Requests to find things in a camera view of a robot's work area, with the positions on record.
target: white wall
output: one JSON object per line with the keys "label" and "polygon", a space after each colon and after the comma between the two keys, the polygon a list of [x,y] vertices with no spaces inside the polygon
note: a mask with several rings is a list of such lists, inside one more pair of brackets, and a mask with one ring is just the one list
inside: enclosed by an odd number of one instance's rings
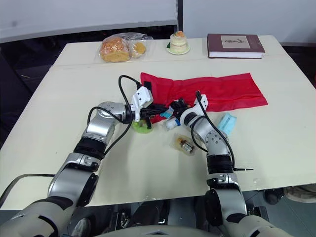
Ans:
{"label": "white wall", "polygon": [[175,0],[0,0],[0,42],[173,24]]}
{"label": "white wall", "polygon": [[316,43],[316,0],[183,0],[183,17],[190,38],[258,34]]}

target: cake topping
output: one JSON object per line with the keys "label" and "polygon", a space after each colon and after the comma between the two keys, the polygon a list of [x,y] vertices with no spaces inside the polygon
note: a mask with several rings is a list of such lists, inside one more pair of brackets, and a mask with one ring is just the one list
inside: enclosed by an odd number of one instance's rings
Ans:
{"label": "cake topping", "polygon": [[176,33],[174,33],[174,35],[178,37],[184,37],[184,33],[182,31],[177,31]]}

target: bread in plastic bag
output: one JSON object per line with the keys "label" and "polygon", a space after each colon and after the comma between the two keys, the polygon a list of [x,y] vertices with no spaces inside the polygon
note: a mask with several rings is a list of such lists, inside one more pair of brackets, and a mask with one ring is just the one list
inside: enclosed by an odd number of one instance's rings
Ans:
{"label": "bread in plastic bag", "polygon": [[134,32],[112,35],[102,41],[99,54],[106,62],[124,62],[130,58],[139,58],[147,51],[146,40],[153,38]]}

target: book cover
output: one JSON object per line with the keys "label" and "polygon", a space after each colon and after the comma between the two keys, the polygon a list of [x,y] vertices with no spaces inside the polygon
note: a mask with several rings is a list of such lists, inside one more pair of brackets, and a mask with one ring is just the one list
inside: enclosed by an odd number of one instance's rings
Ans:
{"label": "book cover", "polygon": [[265,53],[257,35],[208,34],[209,52]]}

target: white plate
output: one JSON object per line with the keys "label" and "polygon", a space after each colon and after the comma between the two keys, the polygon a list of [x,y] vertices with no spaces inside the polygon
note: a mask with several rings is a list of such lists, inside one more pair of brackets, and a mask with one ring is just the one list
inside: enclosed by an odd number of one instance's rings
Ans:
{"label": "white plate", "polygon": [[184,51],[184,52],[182,52],[182,53],[172,52],[172,51],[170,50],[170,48],[167,48],[167,46],[166,46],[167,51],[168,51],[169,53],[171,53],[171,54],[174,54],[174,55],[182,55],[182,54],[185,54],[185,53],[187,53],[187,52],[190,51],[190,46],[189,46],[188,44],[187,44],[186,51]]}

